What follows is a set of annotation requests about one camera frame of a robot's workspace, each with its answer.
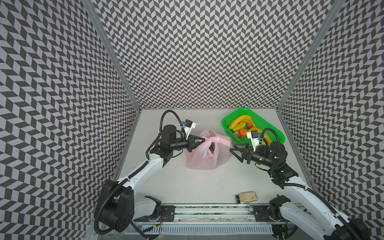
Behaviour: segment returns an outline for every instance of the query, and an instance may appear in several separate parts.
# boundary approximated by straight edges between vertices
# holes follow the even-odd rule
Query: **black cable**
[[[263,141],[264,141],[264,143],[265,143],[265,145],[266,145],[266,147],[267,147],[267,149],[268,149],[268,147],[269,147],[269,144],[268,144],[268,142],[266,141],[266,139],[265,139],[265,138],[263,139]]]
[[[277,133],[276,133],[272,128],[269,128],[269,127],[265,128],[265,129],[263,130],[263,132],[262,132],[262,134],[261,134],[260,137],[264,137],[264,134],[265,134],[266,131],[270,131],[270,132],[272,132],[273,135],[274,135],[275,138],[276,138],[276,141],[279,143],[278,148],[277,148],[277,153],[276,153],[276,158],[279,158],[279,154],[280,154],[280,138],[279,138],[279,136],[277,135]]]
[[[285,239],[290,238],[290,237],[297,231],[297,229],[298,229],[298,227],[297,227],[297,226],[294,226],[294,227],[293,227],[293,230],[292,230],[290,233],[288,233],[288,235],[285,236],[284,238],[285,238]]]
[[[173,156],[173,157],[171,157],[171,158],[177,157],[177,156],[179,156],[179,155],[182,154],[182,153],[183,153],[183,150],[181,150],[181,153],[179,153],[179,154],[177,154],[176,156]]]
[[[181,133],[180,130],[176,130],[176,132],[178,132],[178,133],[180,134],[180,136],[181,136],[181,139],[180,139],[179,141],[182,141],[182,140],[183,140],[183,134]]]
[[[267,153],[265,153],[265,151],[267,151],[269,148],[269,146],[267,147],[266,145],[261,145],[259,147],[259,150],[261,150],[265,155],[267,155]]]
[[[262,168],[256,166],[256,163],[255,163],[255,167],[257,167],[258,169],[263,170],[263,171],[268,171],[268,170],[266,170],[266,169],[262,169]]]
[[[143,163],[143,165],[141,165],[141,167],[139,167],[136,171],[134,171],[131,175],[128,176],[129,179],[131,179],[133,176],[135,176],[136,174],[138,174],[141,170],[143,170],[145,168],[145,166],[148,164],[149,162],[148,161],[145,161]]]
[[[132,227],[141,235],[143,236],[144,238],[147,238],[147,239],[155,239],[157,238],[159,235],[154,235],[154,236],[151,236],[151,235],[145,235],[132,221],[131,221],[131,225]]]
[[[179,121],[180,123],[180,127],[181,127],[181,138],[183,140],[186,139],[186,136],[187,134],[185,133],[185,130],[184,130],[184,127],[183,127],[183,123],[181,122],[179,116],[172,110],[167,110],[165,112],[163,112],[163,115],[161,115],[161,118],[160,118],[160,128],[159,128],[159,135],[156,137],[155,141],[152,142],[152,144],[149,146],[149,148],[146,150],[145,152],[145,157],[149,160],[149,151],[151,150],[151,148],[156,144],[156,142],[160,139],[161,137],[161,131],[163,130],[163,120],[164,120],[164,116],[167,114],[167,113],[173,113],[173,115],[175,115],[175,117],[177,118],[177,120]]]
[[[255,213],[257,213],[257,210],[253,210],[253,211],[250,211],[249,210],[249,207],[253,207],[253,205],[249,205],[248,207],[247,207],[247,210],[248,210],[248,212],[250,212],[250,213],[252,213],[252,214],[255,214]]]
[[[177,118],[177,120],[178,120],[179,123],[180,123],[181,131],[183,132],[183,136],[182,136],[182,138],[183,138],[183,140],[185,140],[187,134],[185,133],[185,130],[184,130],[184,127],[183,127],[183,122],[180,120],[179,116],[178,116],[174,111],[172,111],[172,110],[167,110],[167,111],[165,111],[165,112],[163,113],[163,115],[161,116],[161,119],[160,119],[160,130],[159,130],[159,131],[161,132],[161,130],[163,130],[163,120],[164,120],[164,116],[165,116],[167,113],[173,113],[173,115],[175,115],[175,117]]]

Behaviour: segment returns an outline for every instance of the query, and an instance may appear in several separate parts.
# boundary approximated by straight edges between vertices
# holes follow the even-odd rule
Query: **yellow banana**
[[[246,125],[247,125],[246,122],[240,122],[234,128],[232,128],[232,130],[233,132],[239,131],[240,129],[245,128]]]
[[[243,122],[250,123],[253,127],[255,127],[255,124],[250,120],[244,119]]]
[[[259,132],[259,133],[262,132],[260,129],[258,129],[258,128],[256,128],[256,127],[252,127],[252,128],[250,128],[250,129],[248,130],[248,132],[251,132],[251,131],[257,131],[257,132]]]
[[[252,123],[252,125],[254,125],[251,116],[249,116],[249,115],[241,115],[240,117],[238,117],[235,120],[233,120],[228,128],[229,129],[233,129],[237,124],[239,124],[240,122],[243,122],[245,120],[251,121],[250,123]]]

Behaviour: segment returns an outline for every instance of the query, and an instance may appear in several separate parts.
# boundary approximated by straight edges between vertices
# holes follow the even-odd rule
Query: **black connector plate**
[[[289,183],[289,179],[293,176],[299,176],[297,172],[295,172],[292,168],[290,168],[286,163],[280,165],[279,167],[276,167],[273,170],[273,177],[279,182],[279,183]]]
[[[251,131],[252,138],[259,138],[259,133],[257,131]]]
[[[283,195],[277,195],[276,198],[269,201],[268,210],[271,219],[274,219],[275,221],[284,221],[284,218],[281,216],[280,213],[280,207],[283,205],[283,203],[286,202],[291,202],[291,200]]]
[[[270,222],[268,206],[252,206],[253,215],[257,222]]]
[[[192,123],[193,123],[193,122],[192,122],[191,120],[188,120],[188,119],[187,119],[187,120],[185,121],[185,126],[187,126],[187,127],[191,127],[191,126],[192,126]]]
[[[161,206],[160,210],[160,217],[163,215],[163,222],[173,222],[173,219],[175,218],[175,206],[167,205],[167,206]],[[149,219],[148,216],[144,216],[141,218],[137,218],[134,220],[135,222],[151,222],[154,221],[152,219]]]

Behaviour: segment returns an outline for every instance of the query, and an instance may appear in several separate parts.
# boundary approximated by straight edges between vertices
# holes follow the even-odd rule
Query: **chevron patterned wall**
[[[333,0],[93,0],[143,108],[274,107]]]
[[[135,116],[78,0],[0,1],[0,239],[81,239]]]
[[[384,239],[384,4],[347,1],[283,109],[326,199]]]

